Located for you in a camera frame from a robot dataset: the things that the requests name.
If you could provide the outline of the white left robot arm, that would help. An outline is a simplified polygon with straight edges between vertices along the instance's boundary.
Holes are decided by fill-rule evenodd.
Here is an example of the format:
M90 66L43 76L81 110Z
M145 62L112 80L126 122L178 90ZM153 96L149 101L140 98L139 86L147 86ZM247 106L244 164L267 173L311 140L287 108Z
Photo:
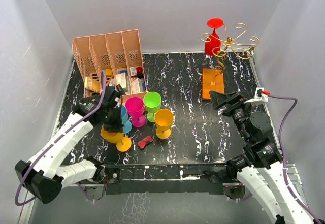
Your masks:
M97 125L110 132L121 132L122 96L106 87L101 95L81 99L59 131L49 142L28 161L20 160L15 172L20 181L15 196L15 204L21 206L18 197L22 188L47 204L60 191L82 180L99 183L104 179L102 163L88 157L79 163L63 167L61 164L78 142Z

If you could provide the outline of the orange wine glass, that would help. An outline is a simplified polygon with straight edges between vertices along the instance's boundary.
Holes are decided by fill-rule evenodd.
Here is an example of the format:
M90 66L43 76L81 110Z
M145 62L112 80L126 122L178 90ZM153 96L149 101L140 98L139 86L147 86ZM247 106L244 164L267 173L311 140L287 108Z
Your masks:
M156 135L160 139L167 139L171 135L174 115L168 109L160 109L155 114Z

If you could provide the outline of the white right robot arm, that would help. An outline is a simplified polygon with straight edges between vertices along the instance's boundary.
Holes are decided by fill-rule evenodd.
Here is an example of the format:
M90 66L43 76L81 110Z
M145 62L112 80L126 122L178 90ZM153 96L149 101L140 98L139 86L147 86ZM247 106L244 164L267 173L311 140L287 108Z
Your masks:
M324 223L303 203L290 180L283 145L270 138L273 127L269 115L252 111L252 106L280 96L262 87L256 89L251 99L239 92L209 94L213 108L225 107L223 116L233 119L245 142L243 155L227 161L227 178L244 184L272 223Z

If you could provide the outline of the blue wine glass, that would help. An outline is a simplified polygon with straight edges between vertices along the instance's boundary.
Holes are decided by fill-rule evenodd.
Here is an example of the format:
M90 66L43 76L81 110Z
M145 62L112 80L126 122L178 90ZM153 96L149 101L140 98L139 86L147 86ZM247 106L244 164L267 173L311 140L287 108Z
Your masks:
M132 130L132 123L128 120L128 113L124 105L121 106L121 119L123 124L123 132L128 134Z

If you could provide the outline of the yellow wine glass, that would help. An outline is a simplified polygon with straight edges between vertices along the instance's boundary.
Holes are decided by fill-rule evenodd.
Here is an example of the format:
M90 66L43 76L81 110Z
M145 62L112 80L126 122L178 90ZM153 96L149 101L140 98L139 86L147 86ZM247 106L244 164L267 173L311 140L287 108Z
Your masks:
M127 152L131 148L132 141L123 132L108 132L102 126L101 136L109 143L115 144L119 152Z

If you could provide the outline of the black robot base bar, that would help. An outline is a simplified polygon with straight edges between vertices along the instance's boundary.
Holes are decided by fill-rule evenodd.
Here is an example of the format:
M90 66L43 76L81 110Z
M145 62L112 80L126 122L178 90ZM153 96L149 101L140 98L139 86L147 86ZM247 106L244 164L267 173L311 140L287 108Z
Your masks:
M101 180L81 182L102 187L105 194L208 193L243 201L252 195L243 183L226 174L226 165L106 165Z

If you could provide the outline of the green wine glass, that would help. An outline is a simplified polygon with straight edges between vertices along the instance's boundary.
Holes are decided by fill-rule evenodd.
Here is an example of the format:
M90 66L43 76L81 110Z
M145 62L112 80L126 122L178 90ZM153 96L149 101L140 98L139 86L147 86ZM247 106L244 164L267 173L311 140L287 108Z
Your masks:
M147 119L155 123L155 114L161 108L161 95L157 92L149 92L143 98Z

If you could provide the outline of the pink wine glass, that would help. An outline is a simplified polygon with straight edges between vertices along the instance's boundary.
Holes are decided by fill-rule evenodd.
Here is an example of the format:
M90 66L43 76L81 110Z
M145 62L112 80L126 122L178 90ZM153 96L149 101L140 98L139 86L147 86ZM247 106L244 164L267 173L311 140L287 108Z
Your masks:
M146 123L144 113L144 102L142 98L132 97L125 103L126 110L131 116L131 123L134 127L142 127Z

